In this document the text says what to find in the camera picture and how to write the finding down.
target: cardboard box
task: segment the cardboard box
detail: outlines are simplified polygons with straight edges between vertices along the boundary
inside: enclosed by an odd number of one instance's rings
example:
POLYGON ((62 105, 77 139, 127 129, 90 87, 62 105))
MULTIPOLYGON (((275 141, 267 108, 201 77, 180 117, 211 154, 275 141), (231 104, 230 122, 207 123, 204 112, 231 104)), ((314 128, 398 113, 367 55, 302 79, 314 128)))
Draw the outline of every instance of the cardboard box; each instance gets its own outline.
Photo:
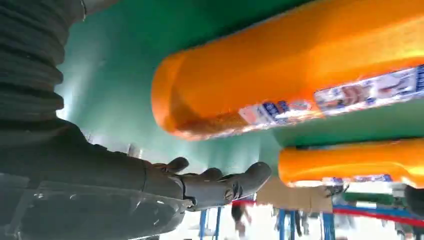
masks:
POLYGON ((257 192, 256 201, 286 210, 310 213, 332 213, 333 203, 324 187, 288 187, 278 177, 272 177, 257 192))

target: floor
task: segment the floor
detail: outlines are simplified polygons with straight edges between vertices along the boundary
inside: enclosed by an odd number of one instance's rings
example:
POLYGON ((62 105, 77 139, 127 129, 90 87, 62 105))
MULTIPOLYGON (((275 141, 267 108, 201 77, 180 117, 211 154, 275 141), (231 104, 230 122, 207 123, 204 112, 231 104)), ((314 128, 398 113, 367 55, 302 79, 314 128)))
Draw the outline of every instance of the floor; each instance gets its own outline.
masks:
POLYGON ((150 87, 161 59, 304 2, 122 0, 71 29, 60 66, 65 80, 57 88, 66 107, 59 114, 92 134, 137 145, 147 160, 185 156, 194 172, 208 167, 241 172, 256 161, 276 169, 285 146, 424 135, 423 100, 201 142, 177 139, 155 124, 150 87))

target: blue metal frame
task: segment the blue metal frame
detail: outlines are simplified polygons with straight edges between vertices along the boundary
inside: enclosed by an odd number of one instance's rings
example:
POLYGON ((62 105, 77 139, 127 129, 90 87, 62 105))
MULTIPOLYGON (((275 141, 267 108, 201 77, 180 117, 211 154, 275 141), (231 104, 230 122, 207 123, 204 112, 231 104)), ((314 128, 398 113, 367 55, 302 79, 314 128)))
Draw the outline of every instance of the blue metal frame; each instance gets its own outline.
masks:
POLYGON ((295 220, 295 211, 290 211, 290 240, 295 240, 295 228, 296 228, 296 220, 295 220))
POLYGON ((284 240, 285 237, 285 226, 284 221, 286 219, 286 211, 284 209, 279 210, 278 225, 279 225, 279 240, 284 240))
POLYGON ((335 240, 336 233, 334 230, 334 214, 323 213, 322 221, 324 225, 324 240, 335 240))
POLYGON ((410 214, 406 210, 394 209, 394 208, 381 208, 381 207, 369 208, 369 207, 357 207, 357 206, 351 206, 351 205, 335 204, 333 205, 333 209, 364 211, 370 214, 383 214, 383 215, 390 215, 394 217, 418 219, 416 216, 410 214))
POLYGON ((200 240, 203 240, 203 237, 205 236, 205 227, 206 227, 206 210, 203 210, 200 213, 200 240))
POLYGON ((220 224, 221 224, 221 210, 222 207, 218 207, 218 213, 216 214, 216 228, 215 228, 215 240, 220 238, 220 224))

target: detergent bottle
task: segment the detergent bottle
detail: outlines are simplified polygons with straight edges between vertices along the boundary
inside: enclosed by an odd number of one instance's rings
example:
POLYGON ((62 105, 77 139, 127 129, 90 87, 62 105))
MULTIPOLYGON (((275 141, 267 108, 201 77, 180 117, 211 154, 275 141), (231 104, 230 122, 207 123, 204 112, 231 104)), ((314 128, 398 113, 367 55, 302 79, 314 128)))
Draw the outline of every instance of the detergent bottle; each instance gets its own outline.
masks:
POLYGON ((424 93, 423 0, 317 0, 165 58, 152 111, 187 140, 239 135, 424 93))
POLYGON ((395 182, 424 188, 424 139, 364 142, 280 152, 278 174, 290 187, 395 182))

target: bottle label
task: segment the bottle label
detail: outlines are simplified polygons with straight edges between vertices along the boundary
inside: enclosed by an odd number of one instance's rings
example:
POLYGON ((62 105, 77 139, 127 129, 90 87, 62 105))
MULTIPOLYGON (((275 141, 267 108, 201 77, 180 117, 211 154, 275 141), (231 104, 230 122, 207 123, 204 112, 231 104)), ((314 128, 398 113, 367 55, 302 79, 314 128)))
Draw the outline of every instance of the bottle label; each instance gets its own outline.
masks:
POLYGON ((283 99, 244 107, 238 114, 248 126, 239 132, 292 125, 323 116, 407 102, 423 96, 424 65, 420 65, 316 91, 314 102, 283 99))
POLYGON ((424 65, 315 92, 316 104, 327 116, 406 102, 421 97, 424 65))
POLYGON ((353 177, 323 177, 322 183, 327 186, 340 186, 349 183, 393 182, 389 174, 357 175, 353 177))

